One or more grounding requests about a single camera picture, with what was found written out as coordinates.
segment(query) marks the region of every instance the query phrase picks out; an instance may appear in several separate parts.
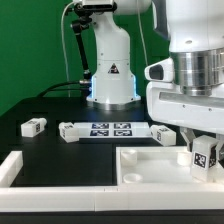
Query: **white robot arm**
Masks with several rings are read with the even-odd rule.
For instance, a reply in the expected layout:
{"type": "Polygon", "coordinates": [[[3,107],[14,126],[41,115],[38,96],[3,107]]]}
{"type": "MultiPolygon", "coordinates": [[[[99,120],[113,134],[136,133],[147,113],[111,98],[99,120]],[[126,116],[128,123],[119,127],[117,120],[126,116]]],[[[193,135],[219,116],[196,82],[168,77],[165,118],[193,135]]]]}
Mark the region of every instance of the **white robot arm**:
{"type": "Polygon", "coordinates": [[[90,17],[96,36],[97,71],[92,76],[88,104],[106,110],[129,108],[140,100],[136,94],[135,76],[130,71],[130,37],[114,23],[113,14],[136,14],[137,4],[140,12],[144,12],[151,0],[82,0],[74,3],[93,12],[90,17]]]}
{"type": "Polygon", "coordinates": [[[224,1],[162,0],[170,58],[145,69],[153,120],[224,134],[224,1]]]}

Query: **black table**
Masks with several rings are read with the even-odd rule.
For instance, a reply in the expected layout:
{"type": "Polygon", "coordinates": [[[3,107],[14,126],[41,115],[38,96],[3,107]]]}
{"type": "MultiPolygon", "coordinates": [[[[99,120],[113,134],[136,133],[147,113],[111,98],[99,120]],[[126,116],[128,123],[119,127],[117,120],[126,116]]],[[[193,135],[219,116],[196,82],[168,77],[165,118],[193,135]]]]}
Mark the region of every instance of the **black table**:
{"type": "MultiPolygon", "coordinates": [[[[24,99],[0,118],[0,163],[12,150],[23,151],[24,166],[13,187],[114,186],[117,146],[155,146],[153,139],[105,139],[65,143],[59,135],[61,122],[152,121],[145,100],[125,111],[89,108],[81,98],[24,99]],[[46,130],[34,138],[21,137],[20,125],[44,117],[46,130]]],[[[178,144],[183,145],[178,128],[178,144]]],[[[117,211],[0,213],[3,223],[223,223],[223,211],[117,211]]]]}

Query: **white cube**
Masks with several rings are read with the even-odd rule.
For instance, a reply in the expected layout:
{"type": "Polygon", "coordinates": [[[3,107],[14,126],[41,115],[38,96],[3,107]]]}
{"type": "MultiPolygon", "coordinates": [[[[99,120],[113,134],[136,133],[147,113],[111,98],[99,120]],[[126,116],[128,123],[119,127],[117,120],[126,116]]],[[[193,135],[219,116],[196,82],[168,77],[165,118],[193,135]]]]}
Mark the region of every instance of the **white cube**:
{"type": "Polygon", "coordinates": [[[33,118],[21,125],[23,137],[34,137],[44,131],[47,121],[45,118],[33,118]]]}
{"type": "Polygon", "coordinates": [[[75,128],[74,125],[69,123],[60,123],[59,124],[60,136],[67,142],[76,142],[79,141],[79,131],[78,128],[75,128]]]}
{"type": "Polygon", "coordinates": [[[151,126],[152,137],[163,146],[176,145],[176,132],[164,125],[151,126]]]}
{"type": "Polygon", "coordinates": [[[191,175],[201,181],[212,182],[215,177],[218,140],[209,136],[194,139],[192,149],[191,175]]]}

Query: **warning label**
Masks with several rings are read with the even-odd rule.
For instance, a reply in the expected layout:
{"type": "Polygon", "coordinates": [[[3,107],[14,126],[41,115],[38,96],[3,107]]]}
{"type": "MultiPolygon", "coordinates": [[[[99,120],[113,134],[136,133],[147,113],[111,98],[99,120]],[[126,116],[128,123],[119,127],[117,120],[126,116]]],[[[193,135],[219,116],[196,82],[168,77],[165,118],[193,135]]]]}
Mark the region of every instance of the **warning label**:
{"type": "Polygon", "coordinates": [[[109,74],[120,74],[115,63],[111,66],[108,73],[109,74]]]}

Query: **green wall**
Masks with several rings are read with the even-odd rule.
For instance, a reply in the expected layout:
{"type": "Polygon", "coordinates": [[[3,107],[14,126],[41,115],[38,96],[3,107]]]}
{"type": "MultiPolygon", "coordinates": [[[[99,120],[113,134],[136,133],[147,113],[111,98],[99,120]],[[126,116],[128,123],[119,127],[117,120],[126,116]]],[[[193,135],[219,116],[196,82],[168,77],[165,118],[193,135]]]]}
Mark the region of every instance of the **green wall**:
{"type": "MultiPolygon", "coordinates": [[[[50,85],[66,81],[61,44],[61,14],[66,0],[1,0],[0,4],[0,115],[24,98],[34,97],[50,85]]],[[[142,14],[149,63],[168,56],[168,42],[152,29],[151,8],[142,14]]],[[[70,22],[65,18],[65,38],[72,80],[82,77],[81,61],[70,22]]],[[[116,16],[116,23],[131,37],[131,70],[137,76],[137,91],[145,95],[144,55],[137,15],[116,16]]],[[[83,33],[89,66],[96,70],[95,36],[83,33]]],[[[51,93],[48,96],[66,96],[51,93]]]]}

